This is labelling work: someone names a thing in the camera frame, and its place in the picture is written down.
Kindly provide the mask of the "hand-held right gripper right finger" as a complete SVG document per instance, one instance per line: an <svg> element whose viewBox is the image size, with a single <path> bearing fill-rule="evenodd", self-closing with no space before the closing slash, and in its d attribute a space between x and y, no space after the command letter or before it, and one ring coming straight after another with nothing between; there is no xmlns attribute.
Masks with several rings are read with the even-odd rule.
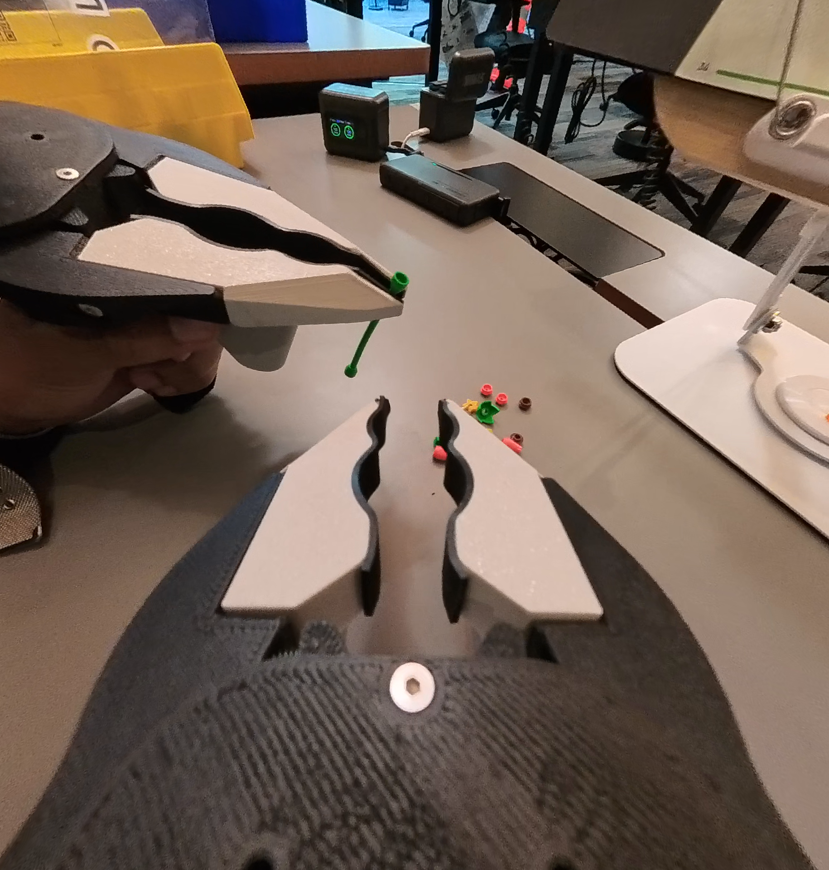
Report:
<svg viewBox="0 0 829 870"><path fill-rule="evenodd" d="M442 602L448 621L587 622L604 610L549 496L519 453L449 399L438 404L445 532Z"/></svg>

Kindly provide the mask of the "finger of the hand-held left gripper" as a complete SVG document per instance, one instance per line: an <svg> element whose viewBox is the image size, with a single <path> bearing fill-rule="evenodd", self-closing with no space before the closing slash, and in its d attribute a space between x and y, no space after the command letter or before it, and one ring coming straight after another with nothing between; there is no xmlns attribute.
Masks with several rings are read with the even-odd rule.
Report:
<svg viewBox="0 0 829 870"><path fill-rule="evenodd" d="M234 251L344 266L375 285L391 283L393 272L272 190L173 158L160 158L146 177L144 215L179 223Z"/></svg>
<svg viewBox="0 0 829 870"><path fill-rule="evenodd" d="M131 277L184 279L219 290L235 329L295 328L391 319L403 302L379 286L391 272L347 266L342 256L362 251L312 218L305 225L307 254L330 244L330 263L317 264L279 250L245 250L208 241L180 223L138 217L94 233L76 254L81 263L123 268Z"/></svg>

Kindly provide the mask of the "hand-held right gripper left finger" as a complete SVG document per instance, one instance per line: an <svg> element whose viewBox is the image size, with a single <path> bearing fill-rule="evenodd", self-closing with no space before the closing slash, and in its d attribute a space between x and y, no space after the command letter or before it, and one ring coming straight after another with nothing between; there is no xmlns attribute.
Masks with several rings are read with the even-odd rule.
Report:
<svg viewBox="0 0 829 870"><path fill-rule="evenodd" d="M285 468L221 599L224 614L297 630L315 621L346 630L374 615L381 554L369 501L389 413L377 397Z"/></svg>

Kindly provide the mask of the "cluster of small toy pieces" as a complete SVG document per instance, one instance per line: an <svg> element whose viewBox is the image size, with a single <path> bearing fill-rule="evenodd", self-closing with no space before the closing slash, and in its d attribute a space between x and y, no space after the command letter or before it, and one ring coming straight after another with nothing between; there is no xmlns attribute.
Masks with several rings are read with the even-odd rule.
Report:
<svg viewBox="0 0 829 870"><path fill-rule="evenodd" d="M491 383L484 382L480 387L479 396L465 400L461 404L461 410L487 431L493 432L497 416L507 406L507 393L496 391ZM517 455L522 453L524 438L521 433L513 431L502 436L500 440ZM432 441L431 459L435 464L444 464L448 460L448 438L442 434L442 429Z"/></svg>

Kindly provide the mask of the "green toy flower stem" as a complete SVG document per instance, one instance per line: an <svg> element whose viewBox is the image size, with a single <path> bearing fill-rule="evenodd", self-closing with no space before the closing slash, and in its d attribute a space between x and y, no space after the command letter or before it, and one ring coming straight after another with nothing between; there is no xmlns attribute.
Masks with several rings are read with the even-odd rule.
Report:
<svg viewBox="0 0 829 870"><path fill-rule="evenodd" d="M388 292L397 301L404 302L407 291L409 289L409 276L402 271L397 271L391 277ZM355 353L350 362L345 366L344 375L348 378L357 376L361 358L365 352L366 346L372 338L378 326L378 320L372 320L365 331L363 332L360 342L358 343Z"/></svg>

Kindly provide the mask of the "person's left hand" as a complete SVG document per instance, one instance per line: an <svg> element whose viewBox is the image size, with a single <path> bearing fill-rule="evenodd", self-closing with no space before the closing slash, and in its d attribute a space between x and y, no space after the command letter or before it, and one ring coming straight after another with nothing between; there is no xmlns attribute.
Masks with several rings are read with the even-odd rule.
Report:
<svg viewBox="0 0 829 870"><path fill-rule="evenodd" d="M192 395L210 386L222 328L152 316L115 329L66 327L0 301L0 435L90 419L131 392Z"/></svg>

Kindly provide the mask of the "yellow storage bin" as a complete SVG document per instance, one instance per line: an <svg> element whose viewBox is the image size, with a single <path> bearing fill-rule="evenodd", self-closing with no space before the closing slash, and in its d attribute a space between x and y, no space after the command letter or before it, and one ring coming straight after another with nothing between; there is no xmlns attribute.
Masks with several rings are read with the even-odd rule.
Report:
<svg viewBox="0 0 829 870"><path fill-rule="evenodd" d="M0 58L0 102L29 103L163 136L243 168L246 103L213 43Z"/></svg>
<svg viewBox="0 0 829 870"><path fill-rule="evenodd" d="M0 49L93 50L157 47L164 44L141 8L111 9L106 15L68 9L0 9Z"/></svg>

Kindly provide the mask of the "black charger box with display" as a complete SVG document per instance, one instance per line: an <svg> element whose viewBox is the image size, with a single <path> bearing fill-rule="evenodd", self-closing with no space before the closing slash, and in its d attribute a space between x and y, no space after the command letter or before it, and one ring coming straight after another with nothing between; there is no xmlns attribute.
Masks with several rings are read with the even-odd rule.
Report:
<svg viewBox="0 0 829 870"><path fill-rule="evenodd" d="M389 97L365 86L331 83L319 93L325 151L334 157L376 163L386 158Z"/></svg>

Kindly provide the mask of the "wooden office desk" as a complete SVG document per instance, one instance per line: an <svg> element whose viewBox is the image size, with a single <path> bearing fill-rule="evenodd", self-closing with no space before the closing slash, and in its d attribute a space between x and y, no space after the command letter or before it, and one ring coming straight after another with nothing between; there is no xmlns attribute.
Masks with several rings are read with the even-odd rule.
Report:
<svg viewBox="0 0 829 870"><path fill-rule="evenodd" d="M414 38L305 3L305 43L223 43L240 86L385 80L426 75L430 48Z"/></svg>

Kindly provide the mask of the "blue storage bin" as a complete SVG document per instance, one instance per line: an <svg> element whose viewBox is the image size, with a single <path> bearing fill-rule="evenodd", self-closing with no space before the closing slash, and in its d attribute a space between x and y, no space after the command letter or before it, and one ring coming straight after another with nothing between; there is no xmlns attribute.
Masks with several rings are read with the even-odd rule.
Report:
<svg viewBox="0 0 829 870"><path fill-rule="evenodd" d="M207 1L219 44L303 44L308 41L305 1Z"/></svg>

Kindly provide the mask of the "black power adapter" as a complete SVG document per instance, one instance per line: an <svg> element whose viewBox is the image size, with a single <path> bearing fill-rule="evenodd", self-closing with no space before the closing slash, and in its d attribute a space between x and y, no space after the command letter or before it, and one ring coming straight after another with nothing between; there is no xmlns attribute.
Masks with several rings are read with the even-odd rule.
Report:
<svg viewBox="0 0 829 870"><path fill-rule="evenodd" d="M507 217L509 200L495 186L420 154L380 165L381 187L458 227Z"/></svg>

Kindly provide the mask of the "black charging dock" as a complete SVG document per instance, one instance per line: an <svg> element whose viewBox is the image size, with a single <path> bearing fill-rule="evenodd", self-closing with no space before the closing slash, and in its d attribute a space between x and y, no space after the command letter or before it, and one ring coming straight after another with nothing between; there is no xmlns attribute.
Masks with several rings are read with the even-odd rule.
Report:
<svg viewBox="0 0 829 870"><path fill-rule="evenodd" d="M490 48L460 49L448 63L447 78L420 92L420 129L443 144L468 136L479 100L486 94L496 56Z"/></svg>

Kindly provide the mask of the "white book stand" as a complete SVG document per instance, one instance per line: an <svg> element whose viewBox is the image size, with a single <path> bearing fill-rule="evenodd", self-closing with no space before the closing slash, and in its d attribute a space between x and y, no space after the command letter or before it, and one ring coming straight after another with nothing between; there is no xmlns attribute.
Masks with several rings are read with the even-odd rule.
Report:
<svg viewBox="0 0 829 870"><path fill-rule="evenodd" d="M619 374L829 541L829 343L781 298L829 227L829 95L782 82L775 102L659 76L673 145L815 207L755 305L715 299L616 348Z"/></svg>

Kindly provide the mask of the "black office chair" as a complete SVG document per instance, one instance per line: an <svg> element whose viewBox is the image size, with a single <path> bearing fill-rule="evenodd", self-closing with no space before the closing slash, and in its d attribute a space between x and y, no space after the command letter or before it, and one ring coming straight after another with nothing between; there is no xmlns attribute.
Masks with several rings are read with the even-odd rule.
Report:
<svg viewBox="0 0 829 870"><path fill-rule="evenodd" d="M631 200L648 211L655 209L658 195L663 196L690 224L695 224L705 195L671 170L674 147L662 131L655 111L655 78L649 71L636 71L617 88L614 99L641 120L644 148L641 180Z"/></svg>

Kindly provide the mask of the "black board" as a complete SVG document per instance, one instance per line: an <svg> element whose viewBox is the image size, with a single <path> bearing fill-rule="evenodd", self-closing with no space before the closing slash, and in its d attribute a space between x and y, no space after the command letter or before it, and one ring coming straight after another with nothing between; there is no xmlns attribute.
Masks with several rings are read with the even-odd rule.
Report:
<svg viewBox="0 0 829 870"><path fill-rule="evenodd" d="M546 35L575 53L674 74L720 4L719 1L560 1Z"/></svg>

